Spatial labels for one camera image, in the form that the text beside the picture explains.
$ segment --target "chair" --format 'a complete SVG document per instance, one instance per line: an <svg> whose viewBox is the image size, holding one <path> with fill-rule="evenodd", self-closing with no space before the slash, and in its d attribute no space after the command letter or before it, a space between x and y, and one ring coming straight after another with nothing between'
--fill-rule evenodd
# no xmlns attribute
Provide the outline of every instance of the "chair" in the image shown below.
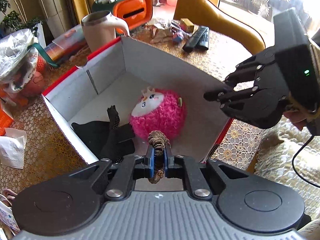
<svg viewBox="0 0 320 240"><path fill-rule="evenodd" d="M266 47L256 30L225 14L209 0L178 0L174 19L181 18L188 18L194 24L208 26L213 31L235 39L251 54Z"/></svg>

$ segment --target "lace tablecloth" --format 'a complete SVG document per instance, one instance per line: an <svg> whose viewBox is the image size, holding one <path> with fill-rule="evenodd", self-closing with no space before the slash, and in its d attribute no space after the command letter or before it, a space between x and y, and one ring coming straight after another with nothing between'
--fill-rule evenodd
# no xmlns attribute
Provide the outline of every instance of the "lace tablecloth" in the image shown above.
<svg viewBox="0 0 320 240"><path fill-rule="evenodd" d="M151 40L149 27L139 28L132 36L147 43ZM209 50L206 52L186 54L181 49L183 43L174 45L172 41L152 46L191 63L221 81L235 70L239 62L251 56L237 41L213 31L210 31ZM83 65L89 52L88 48L82 49L73 62L67 61L59 69L50 72L45 77L48 83L52 83L73 65ZM14 113L11 127L27 132L25 163L23 169L0 165L1 189L10 188L20 192L32 184L85 165L55 124L42 98L24 111ZM234 121L212 157L246 169L256 152L260 136L260 129Z"/></svg>

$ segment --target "mug handle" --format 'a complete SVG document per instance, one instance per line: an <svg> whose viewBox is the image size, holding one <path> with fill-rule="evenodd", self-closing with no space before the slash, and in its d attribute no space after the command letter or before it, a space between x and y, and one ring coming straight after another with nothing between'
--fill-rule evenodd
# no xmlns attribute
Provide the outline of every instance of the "mug handle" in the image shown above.
<svg viewBox="0 0 320 240"><path fill-rule="evenodd" d="M125 20L120 19L114 15L112 15L107 22L107 26L112 26L114 28L119 28L123 31L124 36L130 36L129 27Z"/></svg>

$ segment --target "black remote control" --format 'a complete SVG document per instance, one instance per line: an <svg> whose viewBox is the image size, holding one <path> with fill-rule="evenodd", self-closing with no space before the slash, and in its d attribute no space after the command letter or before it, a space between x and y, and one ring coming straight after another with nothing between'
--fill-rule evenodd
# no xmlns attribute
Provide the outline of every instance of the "black remote control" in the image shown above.
<svg viewBox="0 0 320 240"><path fill-rule="evenodd" d="M209 49L209 28L206 27L207 30L202 34L200 40L198 41L196 48L200 50L208 50Z"/></svg>
<svg viewBox="0 0 320 240"><path fill-rule="evenodd" d="M200 40L202 34L206 32L209 28L206 26L200 26L199 29L189 38L186 44L182 47L185 52L193 51L193 48L197 45L198 41Z"/></svg>

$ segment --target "fluffy pink ball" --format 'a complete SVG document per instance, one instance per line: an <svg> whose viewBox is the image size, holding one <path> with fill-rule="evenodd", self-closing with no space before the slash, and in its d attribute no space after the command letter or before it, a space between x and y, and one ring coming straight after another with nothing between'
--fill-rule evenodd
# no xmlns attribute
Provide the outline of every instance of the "fluffy pink ball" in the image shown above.
<svg viewBox="0 0 320 240"><path fill-rule="evenodd" d="M168 139L177 136L186 119L186 107L184 102L179 106L176 92L172 90L156 89L156 92L164 94L162 103L149 114L134 117L130 116L129 123L134 133L144 140L148 139L150 132L158 130L163 132Z"/></svg>

